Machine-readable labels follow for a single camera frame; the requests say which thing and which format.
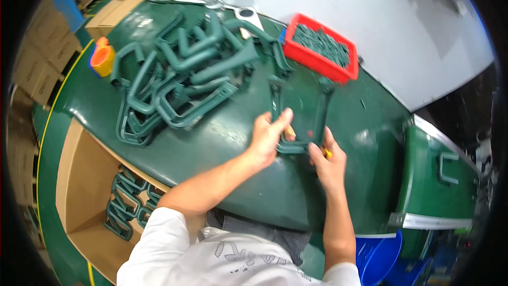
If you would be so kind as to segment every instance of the yellow line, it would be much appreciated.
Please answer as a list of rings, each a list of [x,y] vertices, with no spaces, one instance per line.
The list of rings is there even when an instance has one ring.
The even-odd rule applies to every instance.
[[[88,267],[88,279],[90,279],[90,285],[95,286],[95,281],[93,280],[92,264],[90,264],[90,262],[87,261],[86,267]]]
[[[42,244],[44,245],[44,248],[46,248],[46,242],[44,241],[44,234],[42,234],[41,211],[40,211],[41,209],[39,208],[39,166],[41,164],[41,152],[42,152],[42,145],[44,144],[44,136],[46,136],[46,129],[48,128],[51,113],[53,112],[53,108],[56,104],[56,100],[58,99],[58,96],[60,95],[60,92],[62,92],[62,88],[64,88],[65,82],[67,82],[67,79],[69,78],[69,76],[71,76],[72,70],[74,69],[76,64],[78,64],[78,61],[81,59],[81,57],[85,53],[86,49],[90,46],[90,44],[92,44],[92,42],[93,42],[93,40],[90,40],[90,42],[86,45],[86,47],[83,49],[83,51],[81,51],[81,53],[79,54],[79,57],[76,59],[76,61],[72,65],[71,69],[69,70],[69,73],[67,73],[67,76],[63,80],[62,86],[60,86],[60,90],[58,90],[58,93],[56,94],[53,105],[51,106],[51,109],[49,110],[48,119],[46,120],[46,126],[44,126],[44,132],[42,133],[41,145],[39,146],[39,160],[37,161],[37,178],[35,180],[35,187],[36,187],[35,191],[36,191],[36,195],[37,195],[37,216],[39,217],[39,230],[41,230],[41,239],[42,239]]]

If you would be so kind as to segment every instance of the right hand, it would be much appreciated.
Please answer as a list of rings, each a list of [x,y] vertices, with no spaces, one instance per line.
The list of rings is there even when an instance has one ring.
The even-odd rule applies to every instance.
[[[325,141],[323,146],[333,155],[325,158],[323,150],[315,143],[309,143],[310,164],[316,166],[317,176],[325,191],[335,191],[344,188],[344,174],[346,172],[346,153],[340,149],[333,138],[332,132],[325,127]]]

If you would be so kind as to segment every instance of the blue container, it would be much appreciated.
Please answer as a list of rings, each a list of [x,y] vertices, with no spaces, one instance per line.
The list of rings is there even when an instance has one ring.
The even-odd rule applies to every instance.
[[[375,286],[386,277],[399,257],[402,232],[395,238],[356,238],[356,266],[362,286]]]
[[[384,279],[384,283],[389,286],[413,286],[429,265],[430,259],[429,257],[422,261],[399,258]]]

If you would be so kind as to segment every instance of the white plastic piece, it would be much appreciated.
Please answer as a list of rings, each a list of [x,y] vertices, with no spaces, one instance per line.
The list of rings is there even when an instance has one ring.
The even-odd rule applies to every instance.
[[[235,12],[235,17],[237,17],[240,20],[249,21],[257,28],[260,28],[261,30],[264,31],[263,26],[261,25],[261,21],[259,20],[259,16],[257,15],[256,9],[254,9],[253,7],[241,7],[234,8],[233,10]],[[249,39],[252,35],[244,28],[240,28],[240,34],[244,39]]]

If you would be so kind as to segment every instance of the left hand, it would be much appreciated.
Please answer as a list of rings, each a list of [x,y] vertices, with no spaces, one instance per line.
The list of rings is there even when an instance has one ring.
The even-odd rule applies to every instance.
[[[275,161],[280,135],[289,127],[292,120],[293,110],[286,108],[273,123],[271,123],[272,115],[269,111],[259,115],[254,121],[251,145],[245,153],[254,159],[253,162],[259,167],[259,170],[268,167]]]

